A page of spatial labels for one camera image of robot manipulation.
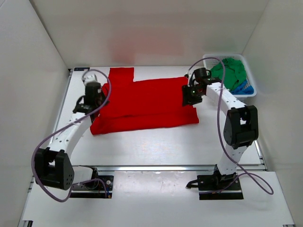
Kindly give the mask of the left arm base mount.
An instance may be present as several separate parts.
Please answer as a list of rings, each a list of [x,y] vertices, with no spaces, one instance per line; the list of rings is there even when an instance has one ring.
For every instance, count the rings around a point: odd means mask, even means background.
[[[92,179],[100,179],[84,184],[77,184],[71,192],[71,198],[80,199],[111,199],[113,194],[114,176],[102,174],[96,167],[84,166],[92,169]]]

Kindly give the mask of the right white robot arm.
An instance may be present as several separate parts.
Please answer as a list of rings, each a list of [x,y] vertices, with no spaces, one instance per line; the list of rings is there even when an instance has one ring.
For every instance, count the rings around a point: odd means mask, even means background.
[[[226,117],[223,132],[218,130],[219,140],[225,142],[223,156],[212,177],[213,186],[221,190],[229,184],[229,177],[236,174],[244,151],[258,138],[258,111],[235,97],[206,68],[196,69],[186,78],[188,83],[182,87],[183,106],[201,103],[206,96],[217,105],[217,113]]]

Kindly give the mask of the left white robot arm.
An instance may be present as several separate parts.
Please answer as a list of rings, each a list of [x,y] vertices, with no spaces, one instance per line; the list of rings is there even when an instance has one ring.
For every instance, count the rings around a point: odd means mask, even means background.
[[[35,154],[34,167],[43,186],[67,190],[74,183],[83,182],[88,188],[99,183],[99,176],[92,167],[73,166],[71,154],[83,133],[92,125],[98,113],[89,113],[99,108],[106,97],[101,84],[89,82],[85,95],[81,96],[68,123],[72,125],[55,136],[47,148],[39,148]]]

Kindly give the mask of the red t shirt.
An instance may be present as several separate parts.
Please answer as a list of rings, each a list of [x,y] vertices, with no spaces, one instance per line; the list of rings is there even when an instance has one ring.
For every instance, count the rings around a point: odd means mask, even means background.
[[[111,68],[109,80],[102,87],[111,92],[109,103],[90,127],[93,135],[199,123],[196,108],[182,105],[185,77],[134,81],[134,68]]]

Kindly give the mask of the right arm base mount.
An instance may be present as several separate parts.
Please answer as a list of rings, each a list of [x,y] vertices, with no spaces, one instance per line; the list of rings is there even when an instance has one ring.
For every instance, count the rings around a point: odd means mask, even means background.
[[[221,175],[215,170],[212,175],[198,175],[187,183],[187,189],[197,188],[199,200],[243,200],[244,196],[238,175]]]

